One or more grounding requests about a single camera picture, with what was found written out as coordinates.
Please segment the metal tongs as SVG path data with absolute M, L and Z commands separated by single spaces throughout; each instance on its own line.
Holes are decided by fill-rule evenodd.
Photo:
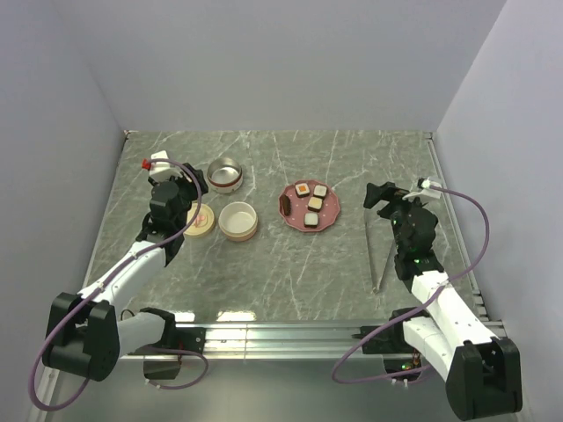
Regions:
M 372 209 L 365 209 L 363 215 L 374 294 L 379 294 L 382 290 L 384 276 L 394 251 L 391 224 L 377 213 L 381 208 L 381 206 L 376 206 Z

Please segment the tan sushi piece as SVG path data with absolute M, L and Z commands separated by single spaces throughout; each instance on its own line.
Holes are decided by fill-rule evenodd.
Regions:
M 319 212 L 323 207 L 323 200 L 317 197 L 310 197 L 307 208 L 312 212 Z

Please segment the white sushi piece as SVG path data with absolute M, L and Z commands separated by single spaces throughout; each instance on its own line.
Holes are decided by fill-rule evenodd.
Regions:
M 328 193 L 328 188 L 324 185 L 316 185 L 313 190 L 313 196 L 324 199 Z
M 308 212 L 303 217 L 303 225 L 305 228 L 316 228 L 319 224 L 319 217 L 316 212 Z

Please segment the orange topped sushi piece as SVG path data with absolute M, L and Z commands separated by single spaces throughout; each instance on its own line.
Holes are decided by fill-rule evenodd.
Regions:
M 295 184 L 296 196 L 298 198 L 307 197 L 311 194 L 309 185 L 306 182 L 300 182 Z

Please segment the dark brown food piece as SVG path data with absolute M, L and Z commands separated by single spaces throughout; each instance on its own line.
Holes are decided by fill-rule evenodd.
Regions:
M 283 194 L 280 198 L 281 209 L 284 215 L 288 216 L 291 214 L 291 200 L 288 195 Z

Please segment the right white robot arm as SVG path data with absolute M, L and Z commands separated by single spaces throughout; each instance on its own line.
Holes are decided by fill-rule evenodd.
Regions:
M 487 328 L 465 304 L 433 249 L 436 215 L 426 202 L 444 188 L 421 179 L 409 192 L 392 182 L 366 186 L 363 205 L 385 205 L 378 215 L 391 224 L 396 246 L 395 272 L 421 303 L 408 310 L 387 333 L 389 344 L 416 349 L 445 381 L 450 408 L 463 420 L 508 413 L 523 407 L 520 353 L 509 338 Z

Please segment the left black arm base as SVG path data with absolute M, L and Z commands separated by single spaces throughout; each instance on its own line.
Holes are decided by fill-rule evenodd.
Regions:
M 172 356 L 170 360 L 146 360 L 143 363 L 144 377 L 153 385 L 163 381 L 176 380 L 182 369 L 184 357 L 200 359 L 203 356 L 207 335 L 206 328 L 173 327 L 170 332 L 157 343 L 143 346 L 140 349 L 143 355 L 162 354 Z

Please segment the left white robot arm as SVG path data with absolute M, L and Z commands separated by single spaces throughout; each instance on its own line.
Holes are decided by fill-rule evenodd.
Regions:
M 208 192 L 203 171 L 182 164 L 164 176 L 156 168 L 165 162 L 143 162 L 150 172 L 150 211 L 126 255 L 96 283 L 53 300 L 40 351 L 44 366 L 100 382 L 123 355 L 145 346 L 168 353 L 176 346 L 170 312 L 143 309 L 129 320 L 119 319 L 129 300 L 178 254 L 186 226 L 193 222 L 187 214 L 201 207 Z

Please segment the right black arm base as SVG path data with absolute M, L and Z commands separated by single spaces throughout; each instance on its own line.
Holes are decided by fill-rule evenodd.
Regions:
M 400 317 L 414 308 L 402 308 L 395 309 L 391 313 L 389 320 L 396 317 Z M 407 354 L 410 356 L 408 360 L 400 361 L 398 359 L 384 358 L 384 369 L 387 374 L 392 374 L 396 372 L 402 372 L 406 370 L 411 370 L 414 368 L 422 367 L 421 354 L 414 347 L 408 345 L 404 340 L 404 330 L 402 323 L 395 324 L 391 328 L 388 328 L 379 334 L 377 334 L 370 341 L 366 342 L 362 346 L 362 354 L 382 354 L 382 355 L 395 355 L 395 354 Z M 362 340 L 373 330 L 378 328 L 375 325 L 364 325 L 359 328 L 359 332 L 352 335 L 352 338 Z M 422 373 L 402 375 L 397 380 L 415 382 L 420 378 Z

